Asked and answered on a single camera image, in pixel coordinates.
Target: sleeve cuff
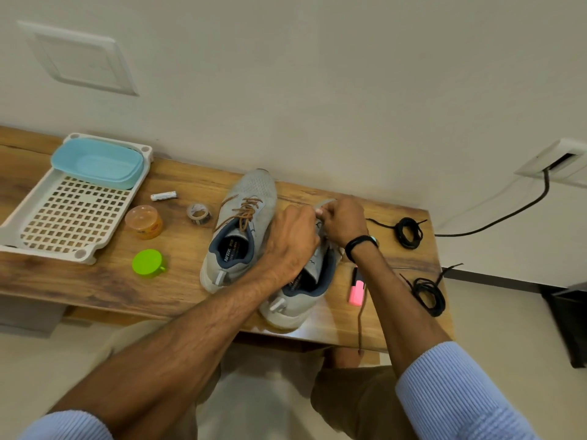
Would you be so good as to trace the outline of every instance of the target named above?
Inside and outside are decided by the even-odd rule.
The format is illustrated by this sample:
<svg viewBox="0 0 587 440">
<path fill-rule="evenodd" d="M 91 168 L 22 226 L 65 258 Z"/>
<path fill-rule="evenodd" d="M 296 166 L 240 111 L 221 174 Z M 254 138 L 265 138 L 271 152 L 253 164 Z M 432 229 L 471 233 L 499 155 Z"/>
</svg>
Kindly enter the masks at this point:
<svg viewBox="0 0 587 440">
<path fill-rule="evenodd" d="M 517 414 L 479 365 L 454 341 L 422 354 L 397 382 L 397 396 L 419 438 L 457 438 L 480 418 Z"/>
<path fill-rule="evenodd" d="M 19 440 L 114 440 L 97 417 L 83 411 L 47 414 L 33 422 Z"/>
</svg>

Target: orange plastic jar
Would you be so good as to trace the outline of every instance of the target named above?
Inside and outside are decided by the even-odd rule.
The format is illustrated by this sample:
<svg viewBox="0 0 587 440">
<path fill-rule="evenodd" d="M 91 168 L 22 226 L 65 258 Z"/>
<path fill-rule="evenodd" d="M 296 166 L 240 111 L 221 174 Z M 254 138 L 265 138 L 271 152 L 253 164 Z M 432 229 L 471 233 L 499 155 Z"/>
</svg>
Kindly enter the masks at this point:
<svg viewBox="0 0 587 440">
<path fill-rule="evenodd" d="M 155 207 L 139 205 L 128 211 L 124 222 L 139 239 L 152 239 L 163 231 L 163 220 Z"/>
</svg>

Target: white basket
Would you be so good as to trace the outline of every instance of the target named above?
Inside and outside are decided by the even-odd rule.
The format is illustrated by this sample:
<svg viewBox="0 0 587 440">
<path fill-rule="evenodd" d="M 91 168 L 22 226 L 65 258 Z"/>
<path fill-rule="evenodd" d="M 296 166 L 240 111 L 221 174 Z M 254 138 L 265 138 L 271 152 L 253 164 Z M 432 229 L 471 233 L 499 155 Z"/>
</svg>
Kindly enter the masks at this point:
<svg viewBox="0 0 587 440">
<path fill-rule="evenodd" d="M 0 251 L 93 264 L 94 252 L 108 244 L 151 168 L 146 145 L 70 134 L 135 149 L 143 155 L 143 173 L 131 190 L 105 188 L 51 168 L 0 226 Z"/>
</svg>

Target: blue plastic container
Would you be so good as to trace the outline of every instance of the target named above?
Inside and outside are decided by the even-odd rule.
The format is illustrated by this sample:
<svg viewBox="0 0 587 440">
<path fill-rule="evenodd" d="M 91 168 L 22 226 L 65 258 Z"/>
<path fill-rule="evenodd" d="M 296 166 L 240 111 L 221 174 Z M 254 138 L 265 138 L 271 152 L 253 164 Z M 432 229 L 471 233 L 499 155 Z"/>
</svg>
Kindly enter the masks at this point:
<svg viewBox="0 0 587 440">
<path fill-rule="evenodd" d="M 71 177 L 92 184 L 128 190 L 143 173 L 143 155 L 134 149 L 107 142 L 79 138 L 57 148 L 51 165 Z"/>
</svg>

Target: tape roll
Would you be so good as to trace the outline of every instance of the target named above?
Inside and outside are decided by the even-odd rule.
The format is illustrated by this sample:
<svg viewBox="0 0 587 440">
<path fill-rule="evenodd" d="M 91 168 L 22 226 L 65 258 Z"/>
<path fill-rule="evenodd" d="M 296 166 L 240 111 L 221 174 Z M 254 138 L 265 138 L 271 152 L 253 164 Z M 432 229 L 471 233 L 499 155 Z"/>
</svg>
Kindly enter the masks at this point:
<svg viewBox="0 0 587 440">
<path fill-rule="evenodd" d="M 212 218 L 212 215 L 203 203 L 193 203 L 187 207 L 187 217 L 196 225 L 204 225 Z"/>
</svg>

